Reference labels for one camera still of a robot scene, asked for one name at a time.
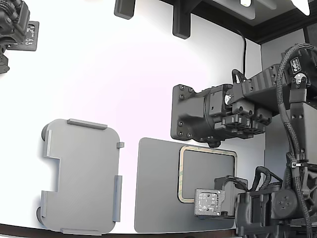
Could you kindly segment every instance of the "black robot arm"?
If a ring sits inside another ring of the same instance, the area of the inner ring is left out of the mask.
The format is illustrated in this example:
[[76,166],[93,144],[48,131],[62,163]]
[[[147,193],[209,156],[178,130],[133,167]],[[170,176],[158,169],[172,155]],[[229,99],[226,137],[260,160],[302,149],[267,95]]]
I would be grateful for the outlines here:
[[237,195],[235,219],[238,235],[292,237],[291,225],[305,225],[313,237],[317,212],[317,156],[311,150],[316,138],[317,60],[314,46],[300,44],[275,64],[246,79],[232,71],[232,84],[196,93],[193,88],[173,88],[171,137],[194,139],[218,147],[230,138],[252,138],[265,132],[280,114],[290,151],[283,182]]

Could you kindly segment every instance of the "black frame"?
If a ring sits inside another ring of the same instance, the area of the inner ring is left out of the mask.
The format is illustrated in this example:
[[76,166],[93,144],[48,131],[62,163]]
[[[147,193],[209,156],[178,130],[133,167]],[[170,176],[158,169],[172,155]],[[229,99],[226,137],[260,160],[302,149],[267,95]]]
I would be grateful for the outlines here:
[[[317,1],[309,3],[311,9],[309,16],[305,16],[298,9],[293,9],[256,26],[251,26],[203,0],[160,1],[174,6],[173,34],[182,39],[190,37],[191,13],[232,32],[238,33],[240,31],[247,39],[260,45],[317,23]],[[125,19],[131,19],[134,14],[134,7],[135,0],[116,0],[114,14]]]

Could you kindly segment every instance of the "gray wall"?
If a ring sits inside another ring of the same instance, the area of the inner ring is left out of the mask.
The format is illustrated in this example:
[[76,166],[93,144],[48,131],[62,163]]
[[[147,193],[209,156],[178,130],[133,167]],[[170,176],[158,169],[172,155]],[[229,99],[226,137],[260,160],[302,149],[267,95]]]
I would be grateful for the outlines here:
[[266,69],[272,64],[280,63],[282,60],[281,53],[297,43],[305,43],[302,29],[262,44],[262,68]]
[[[266,69],[272,64],[280,63],[281,53],[295,44],[305,43],[304,31],[298,30],[282,36],[261,46],[262,67]],[[285,154],[288,151],[286,132],[280,115],[273,118],[265,134],[264,166],[273,173],[283,177],[285,170]]]

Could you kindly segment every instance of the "black cable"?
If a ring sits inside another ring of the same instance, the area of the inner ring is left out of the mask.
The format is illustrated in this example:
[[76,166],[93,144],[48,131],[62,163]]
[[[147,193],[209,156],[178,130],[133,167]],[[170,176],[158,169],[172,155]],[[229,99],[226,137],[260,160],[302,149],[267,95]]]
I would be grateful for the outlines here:
[[[283,88],[282,88],[282,76],[285,70],[286,65],[288,64],[291,57],[300,49],[307,49],[317,52],[317,48],[310,44],[298,44],[294,47],[292,47],[283,57],[280,68],[278,70],[277,74],[277,104],[278,104],[278,110],[281,116],[281,120],[284,124],[284,127],[286,129],[286,133],[288,135],[288,138],[290,140],[290,153],[287,153],[286,156],[288,157],[288,160],[292,162],[297,162],[300,160],[301,151],[299,146],[299,141],[296,136],[295,130],[292,127],[292,124],[290,123],[290,119],[287,115],[286,108],[283,102]],[[308,208],[305,204],[302,187],[301,187],[301,181],[300,181],[300,175],[299,175],[299,168],[294,168],[291,171],[293,176],[293,181],[295,184],[295,192],[297,195],[297,199],[300,202],[301,209],[303,211],[304,219],[305,219],[305,225],[306,225],[306,231],[307,231],[307,238],[312,238],[313,232],[312,232],[312,224],[310,220],[310,216],[308,213]]]
[[242,182],[240,179],[238,178],[227,178],[225,181],[223,181],[222,183],[222,190],[225,190],[225,186],[228,182],[234,182],[234,183],[238,183],[239,185],[241,185],[243,187],[243,190],[245,190],[246,192],[249,191],[248,187],[246,186],[246,184],[244,182]]
[[240,34],[240,36],[242,37],[243,39],[243,42],[244,42],[244,49],[243,49],[243,70],[242,70],[242,73],[243,73],[243,76],[246,75],[246,53],[247,53],[247,40],[246,38],[243,36],[243,34],[236,29],[236,31]]
[[238,83],[237,82],[237,77],[240,81],[240,83],[246,81],[246,77],[237,69],[234,69],[232,72],[231,72],[231,75],[232,75],[232,83]]

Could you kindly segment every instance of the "white surface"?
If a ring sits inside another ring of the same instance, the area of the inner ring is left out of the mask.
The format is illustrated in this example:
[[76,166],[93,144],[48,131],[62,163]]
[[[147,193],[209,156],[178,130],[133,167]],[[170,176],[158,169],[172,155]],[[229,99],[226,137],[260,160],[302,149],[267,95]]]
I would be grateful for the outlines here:
[[[54,119],[108,124],[125,148],[121,222],[113,233],[135,233],[138,143],[170,138],[172,88],[201,91],[231,83],[242,68],[243,41],[197,16],[192,36],[172,35],[172,6],[137,0],[135,16],[113,15],[114,0],[27,0],[40,21],[36,52],[9,52],[0,76],[0,223],[43,228],[35,212],[41,190],[55,190],[57,164],[42,158],[42,128]],[[247,77],[262,69],[260,46],[248,41]],[[264,162],[264,136],[228,140],[238,154],[238,176],[253,179]]]

